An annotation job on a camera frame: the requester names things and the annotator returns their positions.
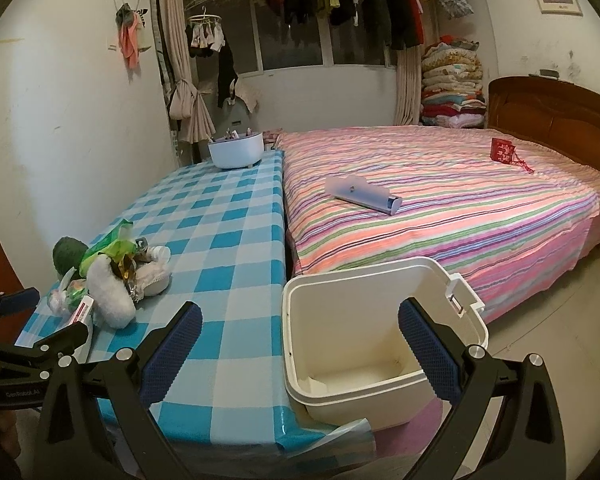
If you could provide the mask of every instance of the beige curtain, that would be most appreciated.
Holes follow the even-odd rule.
[[[172,119],[182,120],[178,138],[186,142],[210,139],[216,132],[202,95],[193,86],[182,0],[160,0],[160,18],[176,87],[169,107]]]
[[[420,119],[420,91],[422,90],[422,66],[419,46],[398,51],[396,84],[398,99],[395,105],[394,124],[396,126],[418,124]]]

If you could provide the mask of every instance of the red pouch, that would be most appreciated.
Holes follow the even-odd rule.
[[[503,164],[516,164],[525,168],[529,173],[534,172],[524,160],[519,158],[516,153],[516,147],[510,140],[497,139],[496,137],[491,139],[491,160]]]

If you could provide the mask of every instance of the tile floor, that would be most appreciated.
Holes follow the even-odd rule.
[[[520,360],[536,352],[544,358],[562,417],[567,478],[576,479],[600,448],[600,247],[549,290],[491,323],[489,332],[492,355]],[[464,461],[471,469],[486,446],[498,404],[492,401]],[[36,417],[32,412],[22,413],[23,453],[19,463],[25,478],[29,478]],[[413,462],[412,457],[389,458],[333,479],[398,480]]]

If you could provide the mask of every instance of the white plastic bin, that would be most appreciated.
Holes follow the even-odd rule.
[[[214,166],[221,170],[246,168],[258,162],[264,154],[262,134],[223,142],[210,142],[209,153]]]
[[[366,418],[380,430],[411,420],[434,393],[398,328],[409,297],[466,345],[487,348],[484,303],[430,258],[298,276],[282,304],[289,395],[330,424]]]

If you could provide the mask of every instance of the blue and white checkered tablecloth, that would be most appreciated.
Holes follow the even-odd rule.
[[[239,448],[239,455],[254,458],[286,455],[289,465],[302,462],[289,462],[290,453],[328,441],[319,453],[321,464],[301,465],[301,470],[325,468],[330,454],[344,458],[331,460],[329,468],[371,458],[373,439],[364,434],[364,424],[342,438],[347,433],[342,428],[301,428],[290,407],[280,317],[285,283],[281,152],[266,152],[261,163],[246,170],[222,171],[210,162],[176,170],[103,234],[121,218],[134,223],[135,236],[170,248],[171,283],[161,295],[142,300],[136,320],[126,328],[96,329],[90,361],[137,347],[185,301],[202,308],[200,339],[164,401],[150,409],[165,436],[204,445],[207,458],[213,455],[208,445],[214,444],[224,458]],[[61,321],[43,298],[17,344],[33,345]],[[101,400],[100,407],[106,419],[114,419],[109,401]],[[338,436],[344,444],[340,451],[334,446]]]

